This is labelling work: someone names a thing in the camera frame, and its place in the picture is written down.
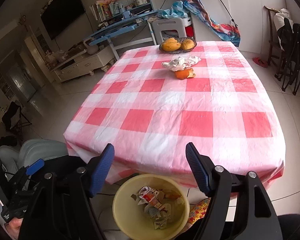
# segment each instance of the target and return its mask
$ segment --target slipper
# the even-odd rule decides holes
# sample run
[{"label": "slipper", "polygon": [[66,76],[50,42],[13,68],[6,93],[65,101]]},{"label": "slipper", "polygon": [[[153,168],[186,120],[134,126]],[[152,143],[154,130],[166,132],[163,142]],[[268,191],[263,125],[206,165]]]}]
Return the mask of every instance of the slipper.
[{"label": "slipper", "polygon": [[264,68],[268,67],[268,63],[261,60],[259,57],[254,57],[252,60],[254,63],[256,63],[257,65],[259,65],[261,67],[264,67]]}]

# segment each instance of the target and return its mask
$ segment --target tv stand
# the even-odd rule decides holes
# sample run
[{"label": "tv stand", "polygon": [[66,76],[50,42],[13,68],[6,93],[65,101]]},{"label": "tv stand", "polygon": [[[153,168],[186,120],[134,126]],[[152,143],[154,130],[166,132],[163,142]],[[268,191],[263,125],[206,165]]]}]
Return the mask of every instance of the tv stand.
[{"label": "tv stand", "polygon": [[110,46],[104,47],[97,53],[90,55],[84,49],[74,56],[61,62],[50,70],[58,83],[92,73],[94,69],[104,67],[114,58]]}]

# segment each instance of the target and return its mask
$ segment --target yellow trash bin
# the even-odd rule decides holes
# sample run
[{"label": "yellow trash bin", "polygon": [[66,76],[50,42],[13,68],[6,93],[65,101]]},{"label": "yellow trash bin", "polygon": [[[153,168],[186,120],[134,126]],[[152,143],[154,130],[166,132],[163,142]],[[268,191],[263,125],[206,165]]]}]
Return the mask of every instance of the yellow trash bin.
[{"label": "yellow trash bin", "polygon": [[[142,187],[172,189],[181,195],[183,211],[180,218],[167,224],[167,228],[154,230],[152,220],[144,213],[144,205],[137,205],[131,197]],[[154,174],[143,174],[126,181],[115,194],[112,211],[114,220],[122,232],[133,240],[169,240],[176,236],[186,225],[190,205],[186,194],[173,180]]]}]

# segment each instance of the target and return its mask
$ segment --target television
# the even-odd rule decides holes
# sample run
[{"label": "television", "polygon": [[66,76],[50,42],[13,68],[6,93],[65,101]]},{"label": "television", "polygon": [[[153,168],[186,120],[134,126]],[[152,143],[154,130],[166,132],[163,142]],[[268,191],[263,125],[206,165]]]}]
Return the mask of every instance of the television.
[{"label": "television", "polygon": [[85,9],[81,0],[53,0],[41,15],[41,20],[53,40],[83,13]]}]

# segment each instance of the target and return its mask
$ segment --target tablecloth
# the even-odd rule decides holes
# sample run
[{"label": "tablecloth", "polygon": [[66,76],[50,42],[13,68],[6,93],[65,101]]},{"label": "tablecloth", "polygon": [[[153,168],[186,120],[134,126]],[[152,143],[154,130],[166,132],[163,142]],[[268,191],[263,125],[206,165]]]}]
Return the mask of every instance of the tablecloth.
[{"label": "tablecloth", "polygon": [[[198,56],[195,78],[178,80],[162,68]],[[285,141],[259,78],[231,42],[202,41],[181,55],[158,46],[128,50],[94,87],[64,133],[69,155],[85,162],[107,143],[115,158],[106,181],[135,172],[197,184],[185,156],[193,142],[229,172],[257,172],[263,182],[283,174]]]}]

